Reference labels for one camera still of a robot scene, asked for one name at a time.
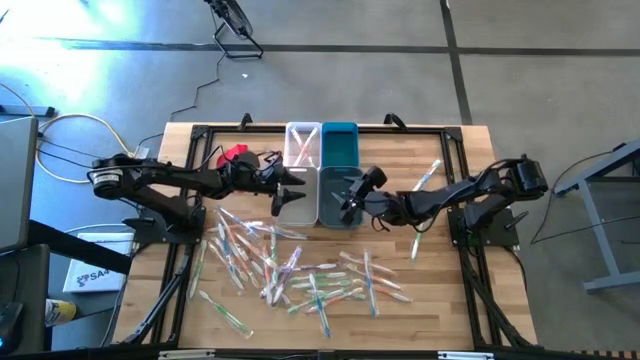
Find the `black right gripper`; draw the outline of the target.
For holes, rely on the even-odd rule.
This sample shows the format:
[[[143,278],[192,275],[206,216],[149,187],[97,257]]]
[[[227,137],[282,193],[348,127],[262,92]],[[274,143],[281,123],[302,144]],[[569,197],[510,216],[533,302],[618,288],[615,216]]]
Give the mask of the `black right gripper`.
[[[359,176],[344,176],[343,182],[345,183],[343,194],[331,193],[339,204],[338,219],[342,225],[361,225],[361,210],[373,219],[392,226],[406,224],[406,215],[400,199],[380,190],[387,182],[387,177],[380,167],[371,166]]]

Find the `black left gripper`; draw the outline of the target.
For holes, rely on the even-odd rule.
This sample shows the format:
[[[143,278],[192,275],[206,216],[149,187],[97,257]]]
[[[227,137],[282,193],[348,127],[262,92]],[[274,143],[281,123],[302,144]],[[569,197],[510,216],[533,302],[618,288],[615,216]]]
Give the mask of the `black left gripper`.
[[[304,198],[304,192],[282,189],[282,185],[300,186],[306,182],[288,169],[284,170],[281,152],[244,152],[226,160],[224,166],[234,191],[266,194],[272,198],[271,215],[278,216],[284,202]]]

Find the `beige plastic bin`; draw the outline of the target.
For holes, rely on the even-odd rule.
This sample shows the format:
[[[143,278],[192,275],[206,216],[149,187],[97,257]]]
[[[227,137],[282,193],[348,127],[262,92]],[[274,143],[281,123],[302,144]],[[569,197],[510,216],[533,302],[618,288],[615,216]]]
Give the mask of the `beige plastic bin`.
[[[304,193],[303,198],[285,204],[275,218],[279,225],[291,227],[314,226],[318,219],[318,169],[290,167],[289,171],[305,181],[304,185],[285,185],[289,192]]]

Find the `dark grey plastic bin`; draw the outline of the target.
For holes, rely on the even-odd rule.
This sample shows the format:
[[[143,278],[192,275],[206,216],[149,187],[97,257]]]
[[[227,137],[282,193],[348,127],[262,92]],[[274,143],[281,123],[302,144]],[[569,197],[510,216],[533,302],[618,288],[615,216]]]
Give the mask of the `dark grey plastic bin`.
[[[347,177],[360,177],[357,167],[326,167],[319,173],[318,219],[322,225],[334,229],[351,229],[363,224],[363,215],[357,210],[349,224],[341,221],[342,206],[346,204],[352,182]]]

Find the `teal plastic bin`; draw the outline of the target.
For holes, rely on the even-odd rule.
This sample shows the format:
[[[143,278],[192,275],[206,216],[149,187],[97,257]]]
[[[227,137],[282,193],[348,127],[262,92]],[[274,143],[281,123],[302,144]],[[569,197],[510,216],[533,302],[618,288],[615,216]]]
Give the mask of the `teal plastic bin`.
[[[356,123],[325,122],[322,125],[321,166],[359,166]]]

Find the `red cloth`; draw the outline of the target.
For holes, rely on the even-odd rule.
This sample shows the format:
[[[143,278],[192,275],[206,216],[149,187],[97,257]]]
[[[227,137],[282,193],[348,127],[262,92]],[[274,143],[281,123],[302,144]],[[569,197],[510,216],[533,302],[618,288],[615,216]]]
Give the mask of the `red cloth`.
[[[233,160],[236,156],[244,154],[248,151],[246,144],[236,144],[228,150],[223,150],[222,154],[216,160],[216,166],[221,167]]]

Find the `purple wrapped toothbrush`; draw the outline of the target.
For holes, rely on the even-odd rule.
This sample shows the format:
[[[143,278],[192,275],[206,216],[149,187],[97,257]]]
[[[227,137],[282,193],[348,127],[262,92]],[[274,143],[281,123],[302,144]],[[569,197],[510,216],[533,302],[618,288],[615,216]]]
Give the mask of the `purple wrapped toothbrush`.
[[[318,265],[297,265],[297,266],[283,266],[279,269],[279,273],[291,273],[295,271],[311,271],[311,270],[329,270],[337,268],[336,263],[324,263]]]
[[[284,289],[294,271],[294,268],[296,267],[301,253],[302,248],[297,246],[285,265],[280,268],[278,272],[278,281],[276,282],[275,292],[271,302],[272,306],[275,306],[283,295]]]

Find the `white light bar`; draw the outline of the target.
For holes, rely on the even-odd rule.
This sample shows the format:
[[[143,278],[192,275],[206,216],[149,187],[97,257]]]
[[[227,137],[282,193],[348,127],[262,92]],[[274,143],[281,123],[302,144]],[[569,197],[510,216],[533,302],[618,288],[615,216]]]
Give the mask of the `white light bar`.
[[[493,353],[463,352],[463,351],[439,351],[438,360],[495,360]]]
[[[207,349],[180,349],[161,351],[157,360],[211,360],[215,359],[214,351]]]

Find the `white printed box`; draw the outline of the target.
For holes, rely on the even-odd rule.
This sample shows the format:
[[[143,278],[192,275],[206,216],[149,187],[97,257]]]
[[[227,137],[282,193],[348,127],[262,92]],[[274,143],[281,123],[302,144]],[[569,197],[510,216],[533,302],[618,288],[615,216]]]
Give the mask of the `white printed box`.
[[[79,233],[78,237],[123,255],[132,253],[133,233]],[[63,292],[114,292],[121,289],[124,281],[124,274],[73,259],[69,264]]]

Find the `black desk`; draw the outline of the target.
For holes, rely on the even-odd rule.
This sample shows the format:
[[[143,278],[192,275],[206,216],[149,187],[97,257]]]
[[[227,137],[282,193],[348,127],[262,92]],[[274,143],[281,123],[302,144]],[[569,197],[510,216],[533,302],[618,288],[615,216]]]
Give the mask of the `black desk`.
[[[128,255],[31,220],[26,244],[22,248],[0,253],[0,305],[10,302],[23,304],[19,345],[13,352],[0,355],[0,358],[45,349],[44,315],[51,253],[124,275],[129,273],[131,267],[131,257]]]

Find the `yellow can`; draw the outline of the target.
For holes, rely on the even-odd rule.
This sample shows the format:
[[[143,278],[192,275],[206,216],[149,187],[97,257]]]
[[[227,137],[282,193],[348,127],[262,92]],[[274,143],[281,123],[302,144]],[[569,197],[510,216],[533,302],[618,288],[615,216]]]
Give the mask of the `yellow can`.
[[[71,322],[76,315],[76,311],[77,307],[72,302],[47,299],[45,301],[45,326],[53,327]]]

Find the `grey power strip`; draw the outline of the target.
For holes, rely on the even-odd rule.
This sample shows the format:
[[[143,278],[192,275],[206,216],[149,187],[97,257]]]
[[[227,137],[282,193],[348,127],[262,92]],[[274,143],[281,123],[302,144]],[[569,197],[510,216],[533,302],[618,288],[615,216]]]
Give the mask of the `grey power strip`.
[[[57,109],[50,106],[34,106],[28,108],[25,105],[0,104],[0,115],[4,116],[35,116],[52,118],[56,115]]]

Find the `grey monitor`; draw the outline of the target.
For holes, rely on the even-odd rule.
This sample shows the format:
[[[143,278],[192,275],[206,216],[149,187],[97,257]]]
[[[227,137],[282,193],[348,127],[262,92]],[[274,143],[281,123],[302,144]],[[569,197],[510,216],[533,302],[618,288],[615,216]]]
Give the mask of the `grey monitor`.
[[[0,253],[27,241],[37,128],[35,118],[0,122]]]

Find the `black computer mouse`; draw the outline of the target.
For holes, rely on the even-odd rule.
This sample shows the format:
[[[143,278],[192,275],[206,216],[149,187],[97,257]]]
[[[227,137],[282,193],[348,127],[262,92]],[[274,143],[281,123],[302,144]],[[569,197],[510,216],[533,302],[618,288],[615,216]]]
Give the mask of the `black computer mouse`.
[[[10,302],[0,305],[0,355],[13,352],[21,339],[23,304]]]

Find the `grey desk frame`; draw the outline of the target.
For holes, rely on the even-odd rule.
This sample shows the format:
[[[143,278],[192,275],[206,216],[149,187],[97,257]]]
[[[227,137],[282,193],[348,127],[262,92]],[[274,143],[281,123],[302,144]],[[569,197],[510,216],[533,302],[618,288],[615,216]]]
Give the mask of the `grey desk frame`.
[[[587,168],[553,186],[561,198],[576,193],[582,200],[587,225],[570,235],[591,232],[606,274],[583,283],[588,293],[640,285],[640,259],[624,252],[640,245],[640,139],[590,157]]]

